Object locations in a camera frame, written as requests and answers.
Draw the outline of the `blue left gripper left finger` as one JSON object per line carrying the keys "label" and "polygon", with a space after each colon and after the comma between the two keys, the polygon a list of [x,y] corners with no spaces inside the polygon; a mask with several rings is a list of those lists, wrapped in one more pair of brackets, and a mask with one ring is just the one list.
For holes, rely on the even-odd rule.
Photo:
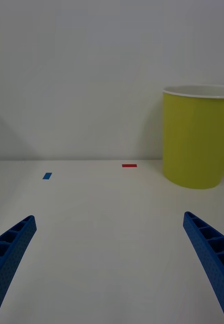
{"label": "blue left gripper left finger", "polygon": [[0,307],[35,232],[35,217],[30,215],[0,236]]}

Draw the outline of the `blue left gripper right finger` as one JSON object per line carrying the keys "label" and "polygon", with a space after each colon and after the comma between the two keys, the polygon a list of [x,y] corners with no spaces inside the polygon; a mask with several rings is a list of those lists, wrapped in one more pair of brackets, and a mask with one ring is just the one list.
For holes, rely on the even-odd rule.
{"label": "blue left gripper right finger", "polygon": [[191,212],[185,212],[183,228],[224,313],[224,235]]}

